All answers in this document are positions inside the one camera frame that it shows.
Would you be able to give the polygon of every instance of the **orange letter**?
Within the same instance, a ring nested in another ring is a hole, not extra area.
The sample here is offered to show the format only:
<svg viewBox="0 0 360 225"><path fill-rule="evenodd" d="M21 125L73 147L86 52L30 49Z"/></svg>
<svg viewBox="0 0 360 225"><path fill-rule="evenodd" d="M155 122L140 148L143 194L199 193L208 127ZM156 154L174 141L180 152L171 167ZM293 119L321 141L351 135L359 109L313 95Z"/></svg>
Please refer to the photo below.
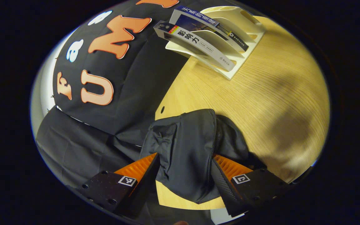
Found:
<svg viewBox="0 0 360 225"><path fill-rule="evenodd" d="M124 42L133 40L134 36L131 35L125 28L133 30L134 33L139 33L152 21L151 18L137 19L123 17L119 15L113 18L106 25L112 33L105 34L101 37L94 39L90 47L88 48L88 53L92 53L95 50L105 51L113 53L116 55L116 58L121 59L126 54L129 49L129 44L124 43L122 45L117 45L114 43Z"/></svg>
<svg viewBox="0 0 360 225"><path fill-rule="evenodd" d="M57 93L64 94L69 98L69 100L71 100L72 99L72 88L70 87L70 84L65 86L65 84L67 84L67 83L68 82L66 81L66 79L62 78L62 73L61 72L57 73L57 87L56 87Z"/></svg>
<svg viewBox="0 0 360 225"><path fill-rule="evenodd" d="M141 3L152 3L152 4L158 4L161 5L164 8L170 8L174 6L175 4L179 3L178 0L141 0L136 5L139 5Z"/></svg>
<svg viewBox="0 0 360 225"><path fill-rule="evenodd" d="M98 105L107 105L112 101L113 86L106 78L88 74L87 70L83 70L81 72L80 80L82 84L93 83L104 88L104 94L101 95L87 92L85 88L82 88L80 94L81 101L84 103L90 102Z"/></svg>

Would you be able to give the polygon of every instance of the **orange gripper pad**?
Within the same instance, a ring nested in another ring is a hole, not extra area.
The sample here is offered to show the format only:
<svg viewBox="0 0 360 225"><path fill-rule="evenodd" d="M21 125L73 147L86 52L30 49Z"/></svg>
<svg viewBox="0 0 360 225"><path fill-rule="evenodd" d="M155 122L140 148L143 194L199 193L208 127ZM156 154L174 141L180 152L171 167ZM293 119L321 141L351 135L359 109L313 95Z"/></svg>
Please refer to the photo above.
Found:
<svg viewBox="0 0 360 225"><path fill-rule="evenodd" d="M142 159L139 159L132 164L129 164L119 170L117 170L115 173L123 176L127 176L130 178L136 178L137 182L141 181L141 178L143 178L145 172L147 171L148 167L151 165L152 161L154 160L155 155L157 154L151 154L147 157L144 157Z"/></svg>
<svg viewBox="0 0 360 225"><path fill-rule="evenodd" d="M224 175L226 175L226 178L230 181L230 183L231 183L231 179L234 176L238 176L253 171L250 168L247 168L221 155L214 154L213 157L216 160L216 162L219 164Z"/></svg>

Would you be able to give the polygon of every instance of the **white book stand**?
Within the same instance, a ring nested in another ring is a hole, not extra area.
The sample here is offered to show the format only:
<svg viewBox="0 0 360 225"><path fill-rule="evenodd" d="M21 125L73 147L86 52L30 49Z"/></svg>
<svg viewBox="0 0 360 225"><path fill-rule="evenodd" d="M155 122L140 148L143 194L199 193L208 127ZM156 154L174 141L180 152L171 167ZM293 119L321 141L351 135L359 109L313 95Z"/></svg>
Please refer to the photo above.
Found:
<svg viewBox="0 0 360 225"><path fill-rule="evenodd" d="M194 56L210 68L226 77L228 80L231 80L259 43L266 29L251 14L236 6L210 7L202 10L201 13L218 21L220 25L225 27L227 30L233 31L249 46L245 52L238 52L223 38L219 37L212 31L193 31L193 33L196 33L199 37L202 37L204 40L215 46L231 61L233 61L236 65L232 70L227 71L224 68L212 65L208 60L206 60L206 56L195 54L186 47L180 46L171 41L166 44L165 48L175 51L188 58L190 56Z"/></svg>

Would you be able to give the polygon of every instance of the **wood grain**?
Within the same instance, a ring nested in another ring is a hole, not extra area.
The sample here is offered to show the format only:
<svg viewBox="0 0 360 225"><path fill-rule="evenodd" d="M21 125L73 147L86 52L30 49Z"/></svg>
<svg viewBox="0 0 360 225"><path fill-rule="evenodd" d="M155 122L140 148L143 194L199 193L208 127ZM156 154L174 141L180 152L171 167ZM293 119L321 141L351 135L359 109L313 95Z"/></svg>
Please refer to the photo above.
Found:
<svg viewBox="0 0 360 225"><path fill-rule="evenodd" d="M213 108L238 126L249 151L269 171L290 183L322 150L330 120L328 90L319 66L303 44L270 19L256 18L267 31L233 79L226 80L190 57L155 119ZM224 208L221 198L198 205L156 184L161 205Z"/></svg>

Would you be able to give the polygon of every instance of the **black background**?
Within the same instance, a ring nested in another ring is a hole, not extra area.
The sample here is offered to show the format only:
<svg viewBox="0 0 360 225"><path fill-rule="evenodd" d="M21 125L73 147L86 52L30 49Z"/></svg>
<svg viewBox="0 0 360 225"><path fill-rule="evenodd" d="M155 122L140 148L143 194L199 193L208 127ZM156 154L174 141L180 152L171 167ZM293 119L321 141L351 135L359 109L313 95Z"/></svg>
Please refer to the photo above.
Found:
<svg viewBox="0 0 360 225"><path fill-rule="evenodd" d="M341 96L337 133L312 174L250 224L360 224L360 1L250 0L326 54ZM41 159L30 126L37 70L71 30L114 1L0 2L0 224L120 224L73 195Z"/></svg>

